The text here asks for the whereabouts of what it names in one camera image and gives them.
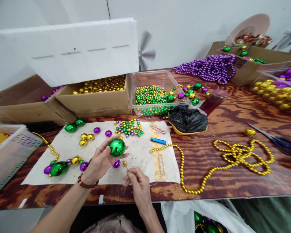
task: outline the right hand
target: right hand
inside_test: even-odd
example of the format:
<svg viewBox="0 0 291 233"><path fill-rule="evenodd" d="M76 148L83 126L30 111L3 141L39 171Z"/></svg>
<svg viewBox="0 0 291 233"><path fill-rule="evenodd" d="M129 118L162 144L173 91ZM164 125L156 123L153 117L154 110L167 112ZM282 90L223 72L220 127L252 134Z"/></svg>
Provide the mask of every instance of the right hand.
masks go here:
<svg viewBox="0 0 291 233"><path fill-rule="evenodd" d="M150 179L139 168L130 168L124 177L127 187L130 182L133 183L133 192L136 205L141 216L151 212L153 205L150 193Z"/></svg>

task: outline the beaded bracelet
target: beaded bracelet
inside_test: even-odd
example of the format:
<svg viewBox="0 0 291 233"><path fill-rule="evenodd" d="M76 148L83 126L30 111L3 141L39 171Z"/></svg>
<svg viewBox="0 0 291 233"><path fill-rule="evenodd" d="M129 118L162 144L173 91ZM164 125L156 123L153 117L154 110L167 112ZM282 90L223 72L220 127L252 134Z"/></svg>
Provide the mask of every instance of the beaded bracelet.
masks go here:
<svg viewBox="0 0 291 233"><path fill-rule="evenodd" d="M97 185L98 185L98 183L99 183L99 180L97 180L97 182L94 184L94 185L87 185L87 184L84 184L82 181L81 181L81 177L82 177L82 175L83 175L83 173L78 177L78 183L80 184L80 186L82 187L82 188L86 188L86 189L93 189L93 188L95 188Z"/></svg>

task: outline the hand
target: hand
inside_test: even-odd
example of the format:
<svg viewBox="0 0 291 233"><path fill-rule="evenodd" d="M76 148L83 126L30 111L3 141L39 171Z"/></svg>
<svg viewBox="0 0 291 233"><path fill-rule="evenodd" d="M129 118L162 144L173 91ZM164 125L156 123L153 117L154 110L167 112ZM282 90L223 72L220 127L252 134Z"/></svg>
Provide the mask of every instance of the hand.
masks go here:
<svg viewBox="0 0 291 233"><path fill-rule="evenodd" d="M100 147L97 148L91 163L88 165L86 171L82 176L82 182L87 185L95 184L100 178L102 178L112 164L119 159L126 158L129 154L123 154L120 157L113 157L110 155L111 149L109 144L112 142L112 139L119 138L120 136L116 135L105 140Z"/></svg>
<svg viewBox="0 0 291 233"><path fill-rule="evenodd" d="M151 201L149 177L144 175L139 168L130 168L124 180L126 181L124 187L127 187L130 182L133 183L134 199L141 217L150 213L153 209L153 205Z"/></svg>

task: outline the wood grain surface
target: wood grain surface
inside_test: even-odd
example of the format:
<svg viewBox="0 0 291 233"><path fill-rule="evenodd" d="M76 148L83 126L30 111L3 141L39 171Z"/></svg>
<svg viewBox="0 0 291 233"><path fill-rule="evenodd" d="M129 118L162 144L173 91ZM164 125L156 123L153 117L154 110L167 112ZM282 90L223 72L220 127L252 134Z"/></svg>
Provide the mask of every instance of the wood grain surface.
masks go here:
<svg viewBox="0 0 291 233"><path fill-rule="evenodd" d="M256 175L243 166L215 171L200 195L185 193L179 184L159 182L151 186L152 201L291 195L291 157L275 148L261 133L257 133L252 138L243 134L244 129L250 128L245 123L248 122L275 136L291 140L291 115L269 105L259 96L251 93L248 87L238 87L233 83L221 86L205 82L198 77L178 75L173 72L172 75L182 85L201 82L208 90L220 88L230 94L230 97L209 116L206 132L179 136L171 131L173 143L180 146L184 152L184 183L188 190L198 189L202 178L212 167L227 165L222 158L223 153L213 147L213 141L216 139L243 145L248 145L251 139L258 139L274 154L275 162L270 164L272 171L267 176ZM200 92L197 93L197 97L204 99ZM130 120L132 116L135 116L134 112L133 115L89 118L87 122ZM162 117L142 119L142 121L146 120L160 121ZM52 142L57 133L48 132L42 135ZM18 208L25 198L27 201L23 208L54 206L70 189L71 185L65 184L20 185L46 148L47 146L42 144L0 191L0 210ZM258 146L255 151L263 159L267 159ZM181 156L176 149L175 154L180 166ZM247 161L254 162L254 159L249 158ZM99 185L92 190L85 204L97 205L101 194L104 195L105 204L134 202L132 187L128 187L124 193L123 190L121 185Z"/></svg>

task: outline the purple bead necklace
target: purple bead necklace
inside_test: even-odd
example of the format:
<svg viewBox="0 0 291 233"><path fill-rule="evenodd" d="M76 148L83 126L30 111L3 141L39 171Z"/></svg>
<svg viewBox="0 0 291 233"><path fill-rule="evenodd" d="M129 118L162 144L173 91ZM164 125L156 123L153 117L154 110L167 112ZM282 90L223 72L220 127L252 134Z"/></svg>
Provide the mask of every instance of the purple bead necklace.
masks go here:
<svg viewBox="0 0 291 233"><path fill-rule="evenodd" d="M235 75L233 62L235 55L211 55L207 58L196 59L194 61L183 63L180 66L173 67L171 71L178 74L192 74L199 76L205 81L216 81L225 85ZM232 74L227 74L227 67L230 67Z"/></svg>

